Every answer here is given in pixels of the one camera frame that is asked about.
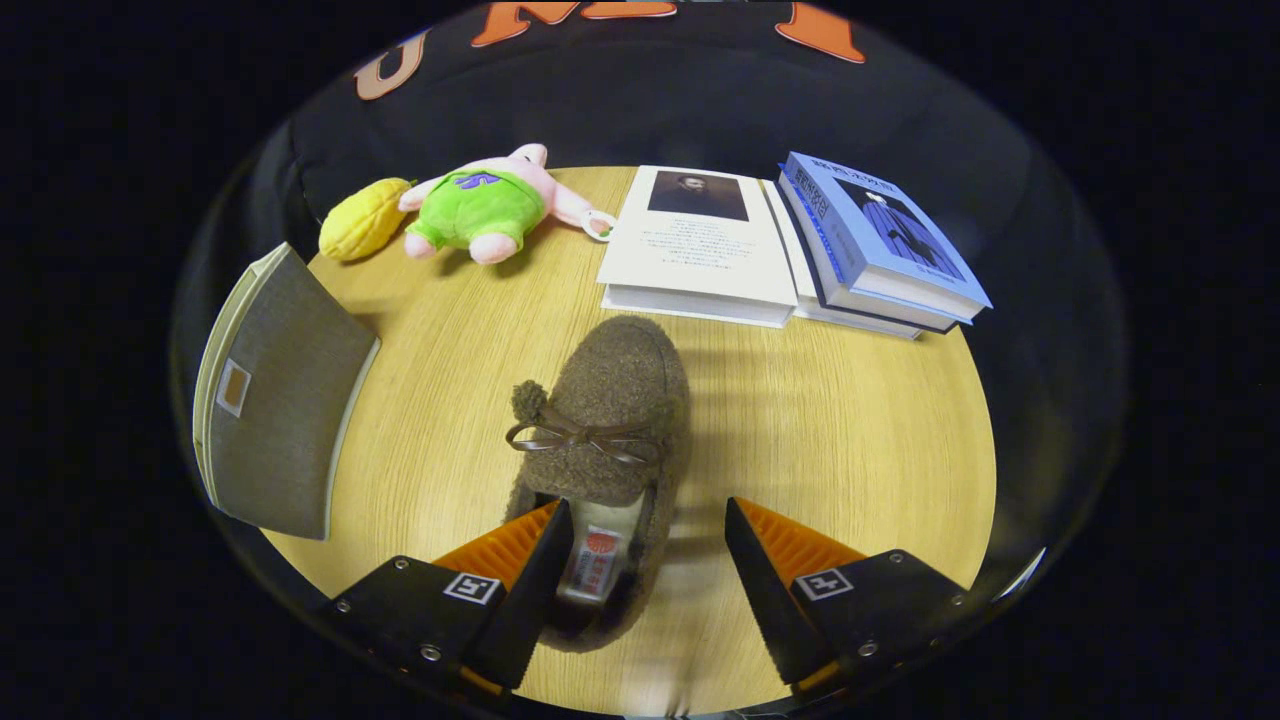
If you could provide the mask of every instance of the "white book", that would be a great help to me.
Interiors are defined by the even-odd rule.
[[[781,328],[796,306],[755,178],[643,165],[596,274],[604,307]]]
[[[813,259],[812,256],[808,256],[808,249],[803,245],[804,241],[800,240],[800,236],[795,229],[795,224],[801,220],[792,213],[787,211],[786,201],[778,193],[778,186],[783,183],[785,178],[778,183],[764,183],[764,193],[769,199],[769,204],[773,205],[774,213],[777,214],[778,228],[782,232],[782,247],[786,249],[787,261],[791,264],[791,274],[796,288],[795,315],[809,320],[835,323],[837,325],[872,331],[908,340],[915,340],[919,337],[923,332],[919,328],[822,304],[822,296],[818,292],[818,287],[814,284],[813,270],[810,269]]]

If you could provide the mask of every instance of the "book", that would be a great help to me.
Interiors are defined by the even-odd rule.
[[[831,242],[818,225],[813,209],[800,197],[795,184],[787,178],[786,172],[778,177],[778,187],[787,199],[788,208],[794,211],[794,222],[804,237],[804,246],[808,250],[806,258],[813,259],[809,275],[815,283],[814,292],[820,292],[819,305],[827,310],[845,310],[859,314],[867,319],[877,320],[877,324],[891,322],[915,329],[925,329],[938,333],[948,332],[957,322],[957,318],[946,313],[937,313],[923,305],[897,301],[890,297],[865,292],[845,286],[837,277],[837,268],[829,259],[833,254]],[[799,286],[796,295],[800,295]]]
[[[379,346],[288,243],[250,264],[196,377],[192,441],[210,503],[259,528],[328,538],[343,434]]]
[[[796,293],[763,182],[641,165],[596,274],[602,306],[786,325]]]
[[[813,210],[846,290],[963,323],[991,307],[946,234],[896,184],[800,152],[787,156],[783,174]],[[828,301],[844,306],[846,299]]]
[[[787,252],[787,260],[791,265],[791,273],[795,281],[796,309],[794,315],[810,320],[822,320],[824,323],[836,323],[850,328],[892,334],[908,340],[915,340],[919,337],[923,331],[914,325],[899,323],[890,318],[879,318],[859,313],[856,310],[849,310],[827,302],[822,286],[815,282],[818,269],[813,251],[806,241],[800,240],[796,231],[796,228],[804,227],[800,217],[796,214],[796,209],[792,206],[792,202],[783,200],[778,193],[780,187],[787,188],[787,186],[790,186],[790,183],[783,177],[777,183],[765,183],[764,192],[768,196],[769,202],[777,209],[780,220],[778,227],[782,231],[782,246]],[[805,218],[805,220],[809,223],[809,228],[812,228],[812,220],[808,218]],[[806,234],[812,232],[812,229],[805,229]]]

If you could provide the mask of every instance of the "notebook label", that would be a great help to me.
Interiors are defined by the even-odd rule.
[[[218,380],[218,405],[239,418],[241,407],[244,406],[244,395],[248,393],[248,382],[253,379],[244,368],[241,368],[230,357],[223,365],[223,377]]]
[[[622,546],[621,539],[618,533],[588,525],[586,539],[577,548],[564,593],[590,601],[604,600],[613,573],[613,560]]]

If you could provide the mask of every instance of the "yellow plush corn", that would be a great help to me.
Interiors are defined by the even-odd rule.
[[[320,254],[357,260],[381,250],[404,219],[399,196],[410,187],[401,178],[380,179],[335,205],[320,225]]]

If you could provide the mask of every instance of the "wooden table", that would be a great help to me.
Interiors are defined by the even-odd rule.
[[[617,215],[634,168],[554,170]],[[522,454],[512,386],[554,384],[596,323],[605,246],[554,219],[494,266],[465,252],[311,269],[383,340],[347,430],[332,537],[266,532],[330,597],[392,555],[433,560],[502,521]],[[901,547],[969,587],[996,460],[964,334],[911,342],[795,318],[785,329],[650,315],[689,374],[692,460],[640,620],[590,653],[539,646],[517,694],[613,714],[712,712],[788,694],[724,547],[737,495],[865,553]]]

